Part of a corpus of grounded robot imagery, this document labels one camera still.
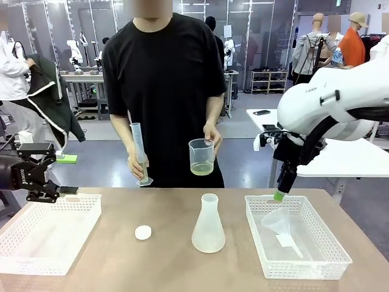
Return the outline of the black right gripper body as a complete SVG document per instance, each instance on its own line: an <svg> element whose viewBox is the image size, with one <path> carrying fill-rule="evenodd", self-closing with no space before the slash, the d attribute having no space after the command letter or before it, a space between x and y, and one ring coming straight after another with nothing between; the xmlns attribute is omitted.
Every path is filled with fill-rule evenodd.
<svg viewBox="0 0 389 292"><path fill-rule="evenodd" d="M274 139L273 158L277 161L288 162L292 165L301 164L301 151L304 146L304 138L297 135L280 135Z"/></svg>

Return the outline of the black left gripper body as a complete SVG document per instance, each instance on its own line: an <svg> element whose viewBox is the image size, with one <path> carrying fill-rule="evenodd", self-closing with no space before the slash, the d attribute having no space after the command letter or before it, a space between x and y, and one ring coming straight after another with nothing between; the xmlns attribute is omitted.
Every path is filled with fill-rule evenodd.
<svg viewBox="0 0 389 292"><path fill-rule="evenodd" d="M10 168L11 173L11 186L12 190L25 189L29 183L36 182L37 184L45 184L48 180L45 177L48 161L39 162L34 159L31 160L19 160L16 164L13 164Z"/></svg>

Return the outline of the clear plastic funnel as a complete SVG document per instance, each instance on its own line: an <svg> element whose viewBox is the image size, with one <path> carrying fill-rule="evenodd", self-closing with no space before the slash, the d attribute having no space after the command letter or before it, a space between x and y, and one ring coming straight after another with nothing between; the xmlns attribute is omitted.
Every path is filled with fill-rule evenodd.
<svg viewBox="0 0 389 292"><path fill-rule="evenodd" d="M272 212L268 213L261 220L261 224L265 228L273 231L275 235L277 234L291 235L291 221L290 221L289 209L287 207L281 207L278 208L277 210L273 210ZM287 248L292 248L299 258L301 259L303 258L303 254L299 250L296 242L293 247L287 247Z"/></svg>

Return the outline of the clear plastic beaker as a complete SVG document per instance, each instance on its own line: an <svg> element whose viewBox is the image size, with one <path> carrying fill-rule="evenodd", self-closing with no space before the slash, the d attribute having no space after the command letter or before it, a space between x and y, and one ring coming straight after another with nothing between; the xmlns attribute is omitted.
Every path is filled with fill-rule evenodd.
<svg viewBox="0 0 389 292"><path fill-rule="evenodd" d="M211 174L215 161L215 144L208 139L194 139L188 143L190 170L194 175Z"/></svg>

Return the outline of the white perforated plastic basket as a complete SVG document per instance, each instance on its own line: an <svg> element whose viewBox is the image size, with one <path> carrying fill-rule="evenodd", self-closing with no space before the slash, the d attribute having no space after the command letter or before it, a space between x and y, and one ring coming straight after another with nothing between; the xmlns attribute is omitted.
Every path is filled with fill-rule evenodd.
<svg viewBox="0 0 389 292"><path fill-rule="evenodd" d="M0 231L0 273L65 276L101 216L100 194L29 203Z"/></svg>
<svg viewBox="0 0 389 292"><path fill-rule="evenodd" d="M339 280L352 259L305 196L246 196L246 217L267 279ZM291 235L303 258L282 248L275 233L261 224L268 213L289 209Z"/></svg>

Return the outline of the translucent plastic conical flask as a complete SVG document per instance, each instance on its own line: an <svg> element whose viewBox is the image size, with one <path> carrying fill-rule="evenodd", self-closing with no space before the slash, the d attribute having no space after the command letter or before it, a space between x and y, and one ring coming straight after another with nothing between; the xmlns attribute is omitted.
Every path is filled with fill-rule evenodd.
<svg viewBox="0 0 389 292"><path fill-rule="evenodd" d="M191 236L193 246L200 252L211 254L225 245L225 233L218 212L218 197L206 193L201 197L201 210Z"/></svg>

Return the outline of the clear plastic graduated cylinder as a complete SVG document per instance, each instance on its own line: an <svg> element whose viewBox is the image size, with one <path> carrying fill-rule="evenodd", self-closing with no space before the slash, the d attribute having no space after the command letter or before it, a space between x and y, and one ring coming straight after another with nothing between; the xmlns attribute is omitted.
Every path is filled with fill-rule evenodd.
<svg viewBox="0 0 389 292"><path fill-rule="evenodd" d="M140 123L132 123L131 131L133 134L134 146L136 149L137 162L142 166L143 178L137 182L140 187L149 186L153 180L148 176L148 158L143 147L143 137Z"/></svg>

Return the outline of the white round cap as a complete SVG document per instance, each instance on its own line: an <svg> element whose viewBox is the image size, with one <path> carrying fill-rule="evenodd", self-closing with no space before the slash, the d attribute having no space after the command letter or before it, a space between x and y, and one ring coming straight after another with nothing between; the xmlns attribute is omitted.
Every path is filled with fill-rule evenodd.
<svg viewBox="0 0 389 292"><path fill-rule="evenodd" d="M148 225L141 225L136 227L134 235L137 240L147 240L152 235L152 229Z"/></svg>

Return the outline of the person's left forearm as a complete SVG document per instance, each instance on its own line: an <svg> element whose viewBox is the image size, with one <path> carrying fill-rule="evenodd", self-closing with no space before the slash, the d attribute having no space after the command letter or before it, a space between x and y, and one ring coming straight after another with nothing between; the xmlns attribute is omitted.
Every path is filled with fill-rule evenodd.
<svg viewBox="0 0 389 292"><path fill-rule="evenodd" d="M209 97L206 103L206 123L215 126L224 104L224 95Z"/></svg>

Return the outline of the person's right forearm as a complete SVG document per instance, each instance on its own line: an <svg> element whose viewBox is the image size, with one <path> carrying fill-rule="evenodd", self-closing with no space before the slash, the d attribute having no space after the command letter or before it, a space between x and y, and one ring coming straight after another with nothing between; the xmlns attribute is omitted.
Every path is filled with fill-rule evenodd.
<svg viewBox="0 0 389 292"><path fill-rule="evenodd" d="M126 151L130 157L136 157L136 146L133 140L133 134L130 127L128 116L110 115L112 126L124 144Z"/></svg>

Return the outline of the person's left hand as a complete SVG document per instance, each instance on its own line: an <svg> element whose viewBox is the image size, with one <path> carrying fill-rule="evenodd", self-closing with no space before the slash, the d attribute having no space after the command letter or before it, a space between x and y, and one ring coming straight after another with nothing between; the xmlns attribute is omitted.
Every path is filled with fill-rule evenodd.
<svg viewBox="0 0 389 292"><path fill-rule="evenodd" d="M205 139L214 143L215 154L217 154L222 143L222 136L216 129L216 124L212 121L207 121L203 127L203 132Z"/></svg>

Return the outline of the person's right hand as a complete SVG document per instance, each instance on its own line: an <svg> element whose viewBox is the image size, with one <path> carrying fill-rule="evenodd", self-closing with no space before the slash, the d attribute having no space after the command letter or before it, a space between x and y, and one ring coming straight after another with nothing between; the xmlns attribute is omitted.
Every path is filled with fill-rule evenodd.
<svg viewBox="0 0 389 292"><path fill-rule="evenodd" d="M128 167L134 177L137 178L138 181L141 181L145 177L145 170L149 166L149 161L146 159L145 162L138 162L137 156L132 153L128 156Z"/></svg>

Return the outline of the small white paper label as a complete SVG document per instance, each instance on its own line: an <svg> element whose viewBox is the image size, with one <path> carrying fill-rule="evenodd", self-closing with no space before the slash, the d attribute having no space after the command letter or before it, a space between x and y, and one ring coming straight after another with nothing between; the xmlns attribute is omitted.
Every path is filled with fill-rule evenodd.
<svg viewBox="0 0 389 292"><path fill-rule="evenodd" d="M294 239L290 234L277 234L276 239L282 248L293 247L295 245Z"/></svg>

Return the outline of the dark green jacket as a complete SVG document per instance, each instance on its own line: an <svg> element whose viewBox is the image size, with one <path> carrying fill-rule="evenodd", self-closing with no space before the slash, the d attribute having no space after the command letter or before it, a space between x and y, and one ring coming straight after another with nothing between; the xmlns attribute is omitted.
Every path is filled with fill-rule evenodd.
<svg viewBox="0 0 389 292"><path fill-rule="evenodd" d="M66 82L57 64L38 54L29 55L35 64L30 68L30 89L27 101L48 123L58 148L64 150L70 134L79 142L86 140L83 129L73 113Z"/></svg>

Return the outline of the white side table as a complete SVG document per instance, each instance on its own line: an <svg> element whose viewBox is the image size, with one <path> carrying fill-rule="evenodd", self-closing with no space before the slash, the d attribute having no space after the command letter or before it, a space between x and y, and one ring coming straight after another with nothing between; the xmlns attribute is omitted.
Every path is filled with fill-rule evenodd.
<svg viewBox="0 0 389 292"><path fill-rule="evenodd" d="M263 125L275 125L281 129L277 121L277 110L267 109L270 114L256 116L248 109L247 115L264 132ZM273 158L269 187L278 187L278 177L283 162ZM325 139L317 143L308 160L302 160L297 167L297 178L335 178L336 186L332 197L340 202L344 193L347 179L355 178L389 178L389 152L361 138L356 141L338 141Z"/></svg>

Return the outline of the shoe rack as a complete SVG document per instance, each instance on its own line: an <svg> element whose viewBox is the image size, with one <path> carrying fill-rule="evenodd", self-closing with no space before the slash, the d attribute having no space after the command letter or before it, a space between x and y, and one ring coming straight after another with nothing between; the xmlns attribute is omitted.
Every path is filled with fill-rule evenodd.
<svg viewBox="0 0 389 292"><path fill-rule="evenodd" d="M286 90L288 78L286 68L254 68L250 74L252 94L278 94Z"/></svg>

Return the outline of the background person beige trousers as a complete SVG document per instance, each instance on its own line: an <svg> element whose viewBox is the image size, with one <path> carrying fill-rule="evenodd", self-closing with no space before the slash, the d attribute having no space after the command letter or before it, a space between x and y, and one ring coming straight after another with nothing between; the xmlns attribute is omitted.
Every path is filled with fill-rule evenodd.
<svg viewBox="0 0 389 292"><path fill-rule="evenodd" d="M6 30L8 5L0 4L0 101L5 103L19 131L29 132L34 143L43 143L46 140L43 119L27 101L30 85L25 75L35 62L13 56L1 36Z"/></svg>

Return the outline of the grey step stool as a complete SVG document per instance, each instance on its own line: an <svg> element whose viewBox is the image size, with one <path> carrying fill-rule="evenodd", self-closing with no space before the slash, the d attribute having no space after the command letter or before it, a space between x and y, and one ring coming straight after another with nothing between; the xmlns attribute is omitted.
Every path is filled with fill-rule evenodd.
<svg viewBox="0 0 389 292"><path fill-rule="evenodd" d="M97 101L98 120L109 120L108 102L103 100Z"/></svg>

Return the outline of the grey background workbench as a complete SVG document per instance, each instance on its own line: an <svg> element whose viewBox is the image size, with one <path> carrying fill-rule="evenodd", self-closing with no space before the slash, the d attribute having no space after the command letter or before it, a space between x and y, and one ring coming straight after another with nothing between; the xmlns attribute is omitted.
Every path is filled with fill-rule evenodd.
<svg viewBox="0 0 389 292"><path fill-rule="evenodd" d="M101 105L108 104L101 72L61 71L60 74L66 82L71 107L74 109L98 109L100 111Z"/></svg>

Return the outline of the black tripod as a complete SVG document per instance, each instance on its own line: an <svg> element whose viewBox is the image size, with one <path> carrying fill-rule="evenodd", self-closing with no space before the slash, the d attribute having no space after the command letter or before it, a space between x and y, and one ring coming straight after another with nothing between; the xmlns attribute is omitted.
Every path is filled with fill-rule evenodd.
<svg viewBox="0 0 389 292"><path fill-rule="evenodd" d="M305 63L307 62L308 58L310 59L310 63L309 63L308 69L306 70L307 75L309 75L311 73L311 75L313 76L317 72L318 64L320 61L321 51L322 51L322 48L325 44L325 36L326 36L325 33L316 34L314 44L311 43L311 40L307 35L305 36L304 45L306 45L307 41L308 41L309 49L306 50L306 56L305 56L305 59L304 59L302 66L300 67L300 70L298 72L296 82L298 82L298 79L301 76L301 72L304 69Z"/></svg>

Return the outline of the mannequin in grey shirt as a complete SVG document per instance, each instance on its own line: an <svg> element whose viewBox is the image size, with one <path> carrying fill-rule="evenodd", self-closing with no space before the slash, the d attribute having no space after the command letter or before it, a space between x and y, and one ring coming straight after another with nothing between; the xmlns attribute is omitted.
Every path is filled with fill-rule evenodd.
<svg viewBox="0 0 389 292"><path fill-rule="evenodd" d="M321 33L321 27L325 16L316 13L312 20L312 31L302 35L296 44L292 54L293 85L309 83L313 76L315 56L317 55L317 34Z"/></svg>

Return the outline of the white humanoid robot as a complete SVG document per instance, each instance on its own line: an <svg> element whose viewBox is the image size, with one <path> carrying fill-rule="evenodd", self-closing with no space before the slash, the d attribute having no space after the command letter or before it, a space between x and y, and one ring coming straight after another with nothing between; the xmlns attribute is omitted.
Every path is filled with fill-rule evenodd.
<svg viewBox="0 0 389 292"><path fill-rule="evenodd" d="M224 42L224 69L232 65L233 54L235 53L235 43L232 39Z"/></svg>
<svg viewBox="0 0 389 292"><path fill-rule="evenodd" d="M83 56L78 48L78 41L67 40L66 43L71 49L71 57L69 59L69 62L73 65L75 69L75 75L83 75L83 71L81 70Z"/></svg>

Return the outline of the mannequin in orange with cap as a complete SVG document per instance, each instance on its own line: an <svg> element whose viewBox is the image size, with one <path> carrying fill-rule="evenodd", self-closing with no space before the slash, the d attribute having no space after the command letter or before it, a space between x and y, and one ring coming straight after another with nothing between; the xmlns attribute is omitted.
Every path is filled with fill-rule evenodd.
<svg viewBox="0 0 389 292"><path fill-rule="evenodd" d="M368 28L368 25L365 14L360 12L350 14L349 22L349 29L339 43L339 48L343 54L345 66L356 67L365 62L365 46L359 35L359 30Z"/></svg>

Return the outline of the mannequin white shirt orange trousers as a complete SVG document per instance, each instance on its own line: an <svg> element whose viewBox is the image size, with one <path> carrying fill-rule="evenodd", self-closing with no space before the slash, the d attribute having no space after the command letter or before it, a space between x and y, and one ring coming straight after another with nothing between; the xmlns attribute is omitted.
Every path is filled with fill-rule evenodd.
<svg viewBox="0 0 389 292"><path fill-rule="evenodd" d="M370 60L389 58L389 35L383 37L370 49Z"/></svg>

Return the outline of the person in black t-shirt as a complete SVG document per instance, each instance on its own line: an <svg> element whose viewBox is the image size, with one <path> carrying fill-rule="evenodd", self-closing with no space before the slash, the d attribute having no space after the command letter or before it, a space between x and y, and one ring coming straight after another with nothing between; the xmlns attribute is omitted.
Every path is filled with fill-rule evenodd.
<svg viewBox="0 0 389 292"><path fill-rule="evenodd" d="M173 12L173 0L125 0L131 20L102 55L109 114L140 123L155 188L222 188L216 165L190 170L188 143L205 138L206 103L226 91L218 46L205 22Z"/></svg>

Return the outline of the background person black beanie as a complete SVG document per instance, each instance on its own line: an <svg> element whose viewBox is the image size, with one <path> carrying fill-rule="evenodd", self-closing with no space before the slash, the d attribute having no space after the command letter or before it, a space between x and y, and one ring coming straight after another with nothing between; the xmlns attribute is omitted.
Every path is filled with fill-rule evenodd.
<svg viewBox="0 0 389 292"><path fill-rule="evenodd" d="M209 28L212 32L215 31L216 19L214 16L206 17L205 23L209 26ZM215 36L215 40L216 40L216 43L218 46L218 52L219 52L219 57L221 59L222 68L224 69L224 43L222 42L220 37L218 37L215 33L214 33L214 36Z"/></svg>

